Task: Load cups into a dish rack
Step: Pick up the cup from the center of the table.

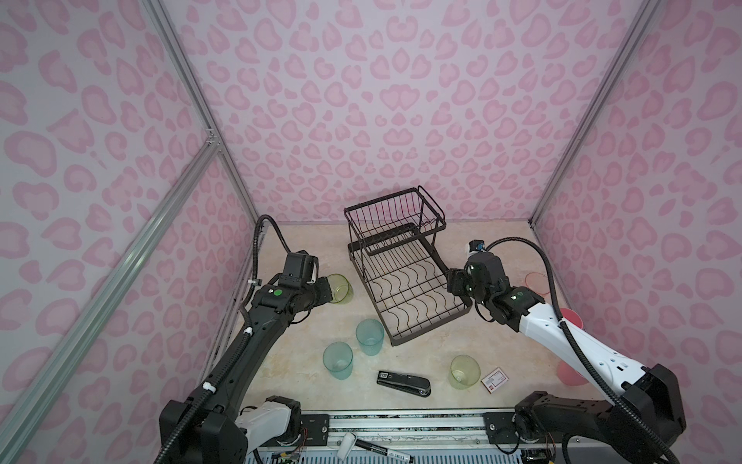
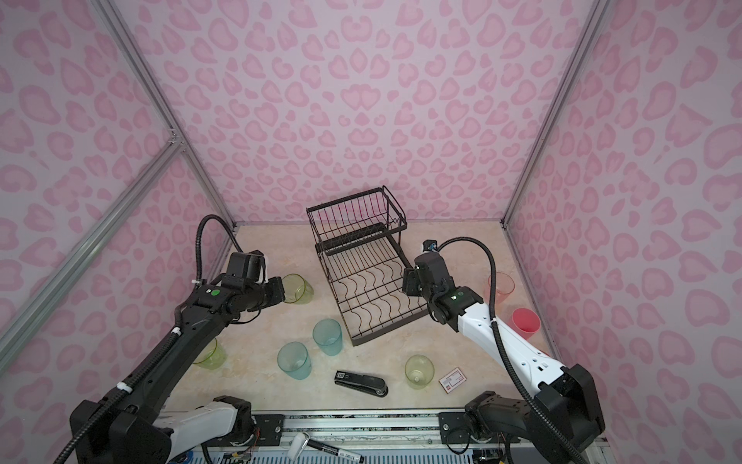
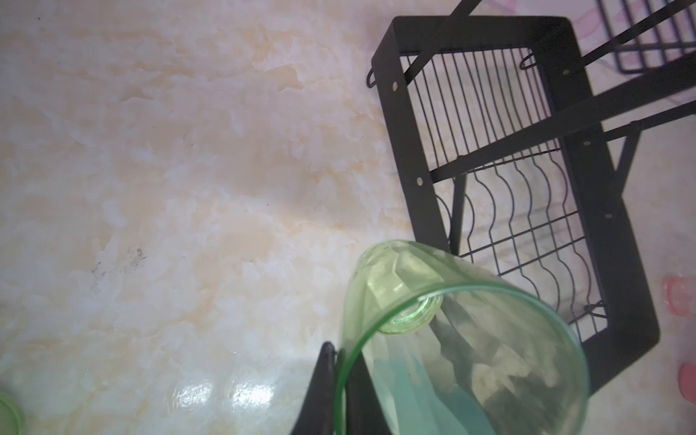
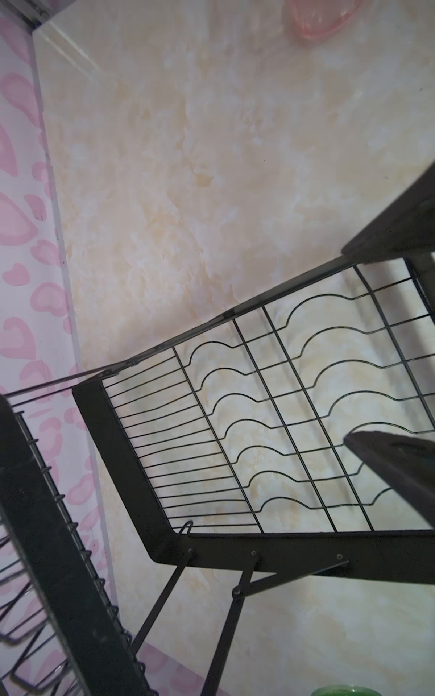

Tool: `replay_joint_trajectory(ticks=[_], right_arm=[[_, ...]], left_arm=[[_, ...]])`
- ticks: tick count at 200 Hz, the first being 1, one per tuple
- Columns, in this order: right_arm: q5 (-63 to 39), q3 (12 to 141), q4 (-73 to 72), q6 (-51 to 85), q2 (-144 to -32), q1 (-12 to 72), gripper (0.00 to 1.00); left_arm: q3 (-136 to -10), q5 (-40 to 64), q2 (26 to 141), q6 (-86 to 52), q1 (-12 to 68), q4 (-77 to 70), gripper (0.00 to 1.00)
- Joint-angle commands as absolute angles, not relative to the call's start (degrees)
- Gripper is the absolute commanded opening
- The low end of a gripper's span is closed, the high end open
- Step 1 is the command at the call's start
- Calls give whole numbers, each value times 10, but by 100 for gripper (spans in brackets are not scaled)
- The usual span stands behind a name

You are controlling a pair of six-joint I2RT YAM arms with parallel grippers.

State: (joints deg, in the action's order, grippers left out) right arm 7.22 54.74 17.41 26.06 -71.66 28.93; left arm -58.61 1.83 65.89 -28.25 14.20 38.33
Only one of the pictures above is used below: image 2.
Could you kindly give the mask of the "yellow-green clear cup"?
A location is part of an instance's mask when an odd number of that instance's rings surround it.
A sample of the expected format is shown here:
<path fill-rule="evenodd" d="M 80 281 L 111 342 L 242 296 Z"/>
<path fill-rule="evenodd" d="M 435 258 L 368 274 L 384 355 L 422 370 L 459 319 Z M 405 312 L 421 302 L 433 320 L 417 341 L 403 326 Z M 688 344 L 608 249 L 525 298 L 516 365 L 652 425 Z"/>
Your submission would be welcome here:
<path fill-rule="evenodd" d="M 312 302 L 314 289 L 301 275 L 289 274 L 282 278 L 284 302 L 289 305 L 307 305 Z"/>

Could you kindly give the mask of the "teal clear cup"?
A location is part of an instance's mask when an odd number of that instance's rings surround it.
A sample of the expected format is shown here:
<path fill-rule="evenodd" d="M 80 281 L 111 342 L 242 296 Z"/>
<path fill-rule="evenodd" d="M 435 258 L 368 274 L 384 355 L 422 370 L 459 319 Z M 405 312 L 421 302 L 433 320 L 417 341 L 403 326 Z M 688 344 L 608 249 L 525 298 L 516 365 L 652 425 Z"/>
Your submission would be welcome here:
<path fill-rule="evenodd" d="M 295 380 L 309 377 L 312 365 L 306 346 L 299 341 L 285 344 L 276 356 L 278 367 Z"/>
<path fill-rule="evenodd" d="M 312 336 L 327 356 L 337 356 L 343 348 L 342 329 L 338 321 L 334 319 L 323 319 L 313 328 Z"/>

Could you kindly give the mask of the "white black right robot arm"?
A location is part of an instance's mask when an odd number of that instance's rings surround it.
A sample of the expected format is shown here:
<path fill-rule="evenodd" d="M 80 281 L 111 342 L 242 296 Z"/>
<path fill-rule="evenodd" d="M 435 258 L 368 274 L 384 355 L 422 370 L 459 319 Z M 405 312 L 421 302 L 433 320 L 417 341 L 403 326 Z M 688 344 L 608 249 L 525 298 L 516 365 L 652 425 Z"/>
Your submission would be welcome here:
<path fill-rule="evenodd" d="M 605 430 L 591 374 L 544 354 L 500 324 L 483 298 L 458 286 L 444 257 L 427 251 L 403 272 L 403 292 L 421 297 L 433 319 L 473 341 L 506 371 L 518 398 L 484 392 L 465 407 L 463 431 L 475 441 L 525 439 L 550 463 L 583 463 Z"/>

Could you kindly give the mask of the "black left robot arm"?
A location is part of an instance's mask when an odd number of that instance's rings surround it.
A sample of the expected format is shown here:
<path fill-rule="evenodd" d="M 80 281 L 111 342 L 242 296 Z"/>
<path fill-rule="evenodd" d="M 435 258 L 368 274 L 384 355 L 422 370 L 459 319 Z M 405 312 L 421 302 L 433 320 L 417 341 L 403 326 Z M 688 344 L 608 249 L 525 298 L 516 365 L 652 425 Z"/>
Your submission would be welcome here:
<path fill-rule="evenodd" d="M 84 400 L 70 417 L 71 440 L 56 456 L 80 463 L 166 463 L 214 439 L 256 442 L 251 405 L 234 396 L 171 419 L 160 412 L 204 349 L 245 312 L 282 303 L 278 276 L 267 276 L 261 251 L 235 252 L 226 272 L 195 289 L 174 311 L 174 326 L 153 351 L 101 400 Z"/>

